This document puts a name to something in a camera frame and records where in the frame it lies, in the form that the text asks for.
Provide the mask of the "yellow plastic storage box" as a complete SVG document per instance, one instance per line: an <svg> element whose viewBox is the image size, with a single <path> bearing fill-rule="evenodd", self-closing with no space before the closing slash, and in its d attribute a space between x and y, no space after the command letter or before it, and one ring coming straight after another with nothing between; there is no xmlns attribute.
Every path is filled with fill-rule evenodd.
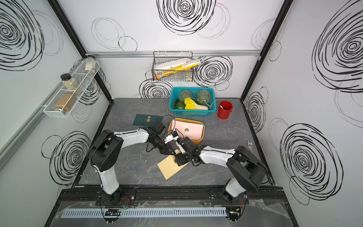
<svg viewBox="0 0 363 227"><path fill-rule="evenodd" d="M204 138L205 125L195 120L175 118L168 128L168 132L172 131L176 131L181 138L188 137L193 143L199 144Z"/></svg>

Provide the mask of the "pink envelope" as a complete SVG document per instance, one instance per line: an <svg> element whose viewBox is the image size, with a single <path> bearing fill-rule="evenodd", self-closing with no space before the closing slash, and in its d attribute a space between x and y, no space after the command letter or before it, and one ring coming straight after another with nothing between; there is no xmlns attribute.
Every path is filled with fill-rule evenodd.
<svg viewBox="0 0 363 227"><path fill-rule="evenodd" d="M171 131L178 133L179 137L188 137L193 141L199 141L203 137L204 125L192 122L183 122L181 120L172 120Z"/></svg>

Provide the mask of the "dark green envelope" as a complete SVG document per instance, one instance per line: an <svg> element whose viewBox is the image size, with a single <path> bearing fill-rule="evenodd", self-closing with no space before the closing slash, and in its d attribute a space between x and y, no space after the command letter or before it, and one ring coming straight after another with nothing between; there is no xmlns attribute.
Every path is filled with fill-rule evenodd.
<svg viewBox="0 0 363 227"><path fill-rule="evenodd" d="M132 125L150 127L154 123L162 121L163 121L163 116L150 115L150 114L136 114Z"/></svg>

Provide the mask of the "tan kraft envelope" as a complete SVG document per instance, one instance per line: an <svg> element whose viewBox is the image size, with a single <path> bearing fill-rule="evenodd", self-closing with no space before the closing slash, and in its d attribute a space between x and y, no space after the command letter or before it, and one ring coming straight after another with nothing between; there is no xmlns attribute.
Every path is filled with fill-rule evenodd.
<svg viewBox="0 0 363 227"><path fill-rule="evenodd" d="M188 164L189 162L184 165L178 166L178 164L175 162L175 157L170 155L161 162L159 162L157 166L160 169L165 180L168 180Z"/></svg>

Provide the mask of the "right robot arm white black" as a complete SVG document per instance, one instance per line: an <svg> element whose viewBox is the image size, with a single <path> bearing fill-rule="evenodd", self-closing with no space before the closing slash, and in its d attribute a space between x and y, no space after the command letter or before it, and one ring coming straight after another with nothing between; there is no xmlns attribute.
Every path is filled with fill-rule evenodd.
<svg viewBox="0 0 363 227"><path fill-rule="evenodd" d="M267 177L266 166L249 149L238 146L236 149L218 149L198 145L189 138L177 139L176 146L181 150L175 155L181 166L188 162L193 166L214 164L226 167L233 175L221 192L225 200L234 200L246 192L256 193Z"/></svg>

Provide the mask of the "yellow white box in basket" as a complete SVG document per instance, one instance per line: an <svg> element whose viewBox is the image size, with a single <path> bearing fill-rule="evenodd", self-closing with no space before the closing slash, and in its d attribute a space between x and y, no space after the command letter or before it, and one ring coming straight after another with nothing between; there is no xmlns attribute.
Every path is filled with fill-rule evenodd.
<svg viewBox="0 0 363 227"><path fill-rule="evenodd" d="M188 72L193 67L199 66L200 60L192 60L189 58L181 58L173 61L155 64L153 74L157 80L171 76L173 74L182 74Z"/></svg>

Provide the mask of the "green pepper toy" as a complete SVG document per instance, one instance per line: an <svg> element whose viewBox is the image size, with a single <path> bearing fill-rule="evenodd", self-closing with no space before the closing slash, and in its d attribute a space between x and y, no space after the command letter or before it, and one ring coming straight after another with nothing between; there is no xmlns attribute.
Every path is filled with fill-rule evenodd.
<svg viewBox="0 0 363 227"><path fill-rule="evenodd" d="M185 107L186 107L186 105L183 103L183 102L177 102L175 105L174 105L174 107L173 107L173 109L185 109Z"/></svg>

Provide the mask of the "teal plastic basket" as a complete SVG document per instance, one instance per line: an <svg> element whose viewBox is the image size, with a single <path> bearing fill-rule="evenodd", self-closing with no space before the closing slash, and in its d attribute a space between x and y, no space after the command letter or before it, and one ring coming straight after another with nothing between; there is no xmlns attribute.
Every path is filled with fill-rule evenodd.
<svg viewBox="0 0 363 227"><path fill-rule="evenodd" d="M200 90L207 90L211 94L211 100L208 102L208 105L210 105L209 110L185 110L185 109L174 109L172 108L172 103L174 101L178 101L179 94L183 90L189 90L193 94L193 100L196 98L196 94ZM179 116L210 116L212 113L214 113L217 110L216 105L216 96L214 93L214 90L211 88L201 88L201 87L174 87L171 90L170 94L170 100L169 100L169 109L173 111L175 115Z"/></svg>

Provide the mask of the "left green melon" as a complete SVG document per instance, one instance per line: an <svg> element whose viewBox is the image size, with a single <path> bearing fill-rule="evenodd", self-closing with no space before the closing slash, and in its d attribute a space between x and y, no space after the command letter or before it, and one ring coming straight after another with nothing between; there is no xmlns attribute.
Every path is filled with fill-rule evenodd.
<svg viewBox="0 0 363 227"><path fill-rule="evenodd" d="M191 91L189 90L183 90L182 92L180 92L180 94L178 95L178 99L180 102L184 102L186 98L192 98L193 94Z"/></svg>

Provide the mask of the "green melon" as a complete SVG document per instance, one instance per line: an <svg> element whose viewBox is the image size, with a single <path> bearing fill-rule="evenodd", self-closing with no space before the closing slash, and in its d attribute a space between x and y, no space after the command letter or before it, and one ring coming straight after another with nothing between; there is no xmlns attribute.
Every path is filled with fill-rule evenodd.
<svg viewBox="0 0 363 227"><path fill-rule="evenodd" d="M208 90L200 90L197 93L196 101L200 103L201 105L207 105L212 99L212 95Z"/></svg>
<svg viewBox="0 0 363 227"><path fill-rule="evenodd" d="M180 92L180 94L178 95L178 99L180 102L184 102L186 98L192 98L193 94L191 91L189 90L183 90L182 92Z"/></svg>

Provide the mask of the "red cup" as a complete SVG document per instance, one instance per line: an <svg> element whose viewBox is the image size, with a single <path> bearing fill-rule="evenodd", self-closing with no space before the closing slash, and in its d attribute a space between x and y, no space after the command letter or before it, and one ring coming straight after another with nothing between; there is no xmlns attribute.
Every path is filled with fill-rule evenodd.
<svg viewBox="0 0 363 227"><path fill-rule="evenodd" d="M229 101L222 101L218 107L218 118L222 120L226 120L229 118L230 114L233 111L233 104Z"/></svg>

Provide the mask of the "right green melon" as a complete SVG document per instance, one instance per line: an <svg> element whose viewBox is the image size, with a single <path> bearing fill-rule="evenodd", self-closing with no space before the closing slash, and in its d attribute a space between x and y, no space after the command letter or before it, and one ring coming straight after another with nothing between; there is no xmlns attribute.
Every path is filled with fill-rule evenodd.
<svg viewBox="0 0 363 227"><path fill-rule="evenodd" d="M207 105L212 99L212 95L208 90L200 90L197 93L196 101L200 103L201 105Z"/></svg>

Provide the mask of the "silver fork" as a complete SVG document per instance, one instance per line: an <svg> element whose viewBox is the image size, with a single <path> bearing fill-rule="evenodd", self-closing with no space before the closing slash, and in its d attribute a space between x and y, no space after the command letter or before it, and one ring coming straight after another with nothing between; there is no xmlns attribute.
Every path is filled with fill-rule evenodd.
<svg viewBox="0 0 363 227"><path fill-rule="evenodd" d="M253 143L251 140L248 141L248 147L249 147L250 152L252 152Z"/></svg>

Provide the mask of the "clear jar far shelf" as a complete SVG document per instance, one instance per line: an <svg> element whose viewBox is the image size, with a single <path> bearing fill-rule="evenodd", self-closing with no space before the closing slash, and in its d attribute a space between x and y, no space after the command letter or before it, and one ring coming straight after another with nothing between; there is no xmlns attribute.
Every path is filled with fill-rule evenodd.
<svg viewBox="0 0 363 227"><path fill-rule="evenodd" d="M86 62L85 62L85 71L94 73L95 72L95 66L96 66L96 60L95 57L92 55L86 56Z"/></svg>

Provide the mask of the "jar with black lid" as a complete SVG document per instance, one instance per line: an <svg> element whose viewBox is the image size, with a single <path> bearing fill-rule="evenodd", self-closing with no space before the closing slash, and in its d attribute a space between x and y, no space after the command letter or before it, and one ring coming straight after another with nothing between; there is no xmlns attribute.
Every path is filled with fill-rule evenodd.
<svg viewBox="0 0 363 227"><path fill-rule="evenodd" d="M62 74L60 78L62 80L64 87L67 90L76 91L78 89L79 86L78 81L75 78L73 78L69 73Z"/></svg>

